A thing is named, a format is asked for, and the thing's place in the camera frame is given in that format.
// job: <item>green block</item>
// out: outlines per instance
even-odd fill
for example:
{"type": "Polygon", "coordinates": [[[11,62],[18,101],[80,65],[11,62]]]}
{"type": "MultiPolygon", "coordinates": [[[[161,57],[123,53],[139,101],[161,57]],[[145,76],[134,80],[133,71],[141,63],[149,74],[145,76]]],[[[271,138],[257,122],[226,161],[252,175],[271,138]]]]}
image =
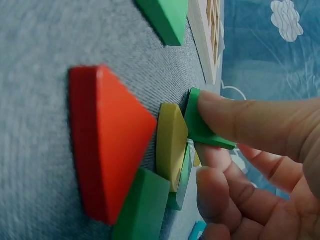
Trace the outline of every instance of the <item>green block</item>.
{"type": "Polygon", "coordinates": [[[159,239],[170,182],[140,168],[113,228],[113,240],[159,239]]]}
{"type": "Polygon", "coordinates": [[[163,43],[184,44],[189,0],[136,0],[163,43]]]}
{"type": "Polygon", "coordinates": [[[192,169],[190,145],[186,144],[180,182],[177,192],[170,192],[167,205],[177,211],[181,211],[184,205],[190,173],[192,169]]]}
{"type": "Polygon", "coordinates": [[[201,90],[191,88],[184,120],[189,129],[188,138],[194,142],[233,150],[236,147],[234,142],[219,137],[205,123],[198,110],[198,97],[201,90]]]}

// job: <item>white cloud pattern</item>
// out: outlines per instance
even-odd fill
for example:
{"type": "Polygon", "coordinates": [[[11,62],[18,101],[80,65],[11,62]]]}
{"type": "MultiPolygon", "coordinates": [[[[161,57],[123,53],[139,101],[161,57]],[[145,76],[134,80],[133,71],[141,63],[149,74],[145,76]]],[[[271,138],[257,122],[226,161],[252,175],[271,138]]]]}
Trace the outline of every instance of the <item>white cloud pattern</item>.
{"type": "Polygon", "coordinates": [[[273,12],[271,22],[279,29],[284,40],[292,43],[297,40],[298,36],[304,34],[304,30],[299,24],[300,14],[292,1],[272,1],[271,10],[273,12]]]}

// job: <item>teal block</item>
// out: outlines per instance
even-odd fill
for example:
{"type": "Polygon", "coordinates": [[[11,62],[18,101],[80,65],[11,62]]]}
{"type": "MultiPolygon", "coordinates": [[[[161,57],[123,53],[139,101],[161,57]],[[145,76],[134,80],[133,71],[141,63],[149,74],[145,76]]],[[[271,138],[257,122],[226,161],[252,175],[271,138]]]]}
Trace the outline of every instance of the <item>teal block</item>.
{"type": "Polygon", "coordinates": [[[113,240],[159,239],[170,182],[140,168],[112,231],[113,240]]]}
{"type": "Polygon", "coordinates": [[[207,224],[203,221],[197,221],[192,229],[188,240],[199,240],[206,229],[207,224]]]}
{"type": "Polygon", "coordinates": [[[186,144],[182,171],[180,176],[179,187],[176,192],[170,192],[167,205],[177,211],[181,211],[184,205],[185,196],[188,188],[190,173],[192,169],[192,160],[190,153],[190,145],[186,144]]]}
{"type": "Polygon", "coordinates": [[[189,0],[135,1],[165,45],[184,44],[189,0]]]}
{"type": "Polygon", "coordinates": [[[198,110],[198,98],[201,90],[192,88],[186,107],[184,120],[189,129],[188,138],[194,142],[233,150],[237,145],[234,142],[223,139],[216,135],[205,121],[202,119],[198,110]]]}

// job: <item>wooden block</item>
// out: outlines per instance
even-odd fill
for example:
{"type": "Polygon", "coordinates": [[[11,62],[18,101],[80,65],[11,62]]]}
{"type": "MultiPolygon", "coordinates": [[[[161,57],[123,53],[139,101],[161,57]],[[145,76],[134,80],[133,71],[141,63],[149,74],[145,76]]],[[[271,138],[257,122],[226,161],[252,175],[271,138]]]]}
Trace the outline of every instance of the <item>wooden block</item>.
{"type": "Polygon", "coordinates": [[[204,221],[197,221],[192,229],[188,240],[199,240],[204,233],[207,224],[204,221]]]}
{"type": "Polygon", "coordinates": [[[188,138],[194,142],[233,150],[236,147],[236,144],[213,133],[202,119],[198,111],[198,98],[200,92],[201,91],[197,88],[192,88],[190,91],[189,100],[184,115],[185,122],[189,129],[188,138]]]}
{"type": "Polygon", "coordinates": [[[165,45],[184,44],[189,0],[135,1],[165,45]]]}
{"type": "Polygon", "coordinates": [[[170,192],[167,205],[177,211],[181,211],[184,205],[185,196],[188,188],[190,173],[192,169],[190,145],[187,143],[181,171],[181,177],[177,192],[170,192]]]}
{"type": "Polygon", "coordinates": [[[75,165],[85,212],[113,225],[157,125],[106,66],[69,72],[75,165]]]}
{"type": "Polygon", "coordinates": [[[202,166],[197,151],[195,151],[194,160],[193,160],[193,166],[194,167],[201,167],[202,166]]]}
{"type": "Polygon", "coordinates": [[[170,191],[176,193],[184,162],[188,128],[177,104],[161,105],[156,136],[156,171],[171,182],[170,191]]]}
{"type": "Polygon", "coordinates": [[[140,168],[113,228],[112,239],[159,239],[169,190],[168,180],[140,168]]]}

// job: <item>yellow parallelogram block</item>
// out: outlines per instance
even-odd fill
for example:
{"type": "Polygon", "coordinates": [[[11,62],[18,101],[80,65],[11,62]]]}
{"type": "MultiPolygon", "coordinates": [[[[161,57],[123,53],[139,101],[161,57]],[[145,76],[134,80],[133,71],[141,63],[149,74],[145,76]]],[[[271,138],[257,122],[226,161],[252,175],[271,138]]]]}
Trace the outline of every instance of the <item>yellow parallelogram block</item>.
{"type": "Polygon", "coordinates": [[[202,166],[197,151],[195,151],[193,166],[194,167],[201,167],[202,166]]]}
{"type": "Polygon", "coordinates": [[[188,133],[180,107],[173,103],[163,103],[156,136],[156,171],[159,176],[170,181],[172,193],[178,190],[188,133]]]}

